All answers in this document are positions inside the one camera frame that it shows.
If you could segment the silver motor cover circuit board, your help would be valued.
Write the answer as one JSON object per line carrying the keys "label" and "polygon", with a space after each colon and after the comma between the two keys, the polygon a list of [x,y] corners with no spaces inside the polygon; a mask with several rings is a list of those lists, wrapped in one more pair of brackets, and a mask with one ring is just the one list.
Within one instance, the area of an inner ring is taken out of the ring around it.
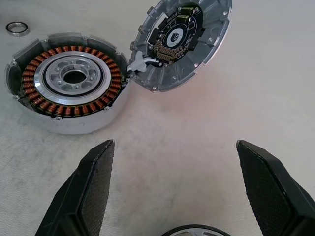
{"label": "silver motor cover circuit board", "polygon": [[137,51],[156,62],[146,72],[128,72],[138,85],[152,92],[175,89],[196,74],[219,50],[229,27],[232,0],[161,0],[131,43],[131,64]]}

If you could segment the silver motor housing copper coils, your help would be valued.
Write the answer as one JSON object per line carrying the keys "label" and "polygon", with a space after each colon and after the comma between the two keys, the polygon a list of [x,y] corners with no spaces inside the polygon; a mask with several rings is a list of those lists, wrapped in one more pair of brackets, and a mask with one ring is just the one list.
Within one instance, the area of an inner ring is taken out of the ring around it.
{"label": "silver motor housing copper coils", "polygon": [[88,134],[108,126],[125,107],[127,65],[105,40],[58,33],[17,52],[6,67],[5,82],[36,126],[58,134]]}

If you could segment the black-rimmed silver rotor disc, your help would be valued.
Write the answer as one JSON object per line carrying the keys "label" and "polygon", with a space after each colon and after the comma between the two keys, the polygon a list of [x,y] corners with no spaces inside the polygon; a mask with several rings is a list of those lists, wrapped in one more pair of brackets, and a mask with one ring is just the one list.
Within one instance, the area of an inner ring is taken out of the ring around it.
{"label": "black-rimmed silver rotor disc", "polygon": [[190,224],[175,227],[165,232],[161,236],[231,236],[231,235],[211,226]]}

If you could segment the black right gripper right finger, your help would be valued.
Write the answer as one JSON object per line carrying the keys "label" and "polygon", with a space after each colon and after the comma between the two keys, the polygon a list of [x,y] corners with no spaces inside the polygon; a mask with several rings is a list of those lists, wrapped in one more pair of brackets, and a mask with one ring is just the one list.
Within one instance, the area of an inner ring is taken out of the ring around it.
{"label": "black right gripper right finger", "polygon": [[263,236],[315,236],[315,201],[267,150],[236,143],[247,198]]}

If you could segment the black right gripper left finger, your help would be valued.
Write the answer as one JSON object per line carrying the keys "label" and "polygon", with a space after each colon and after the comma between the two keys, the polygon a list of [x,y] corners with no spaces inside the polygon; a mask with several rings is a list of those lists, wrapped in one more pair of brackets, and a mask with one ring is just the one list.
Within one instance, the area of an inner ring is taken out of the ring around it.
{"label": "black right gripper left finger", "polygon": [[109,197],[115,142],[92,148],[56,192],[35,236],[99,236]]}

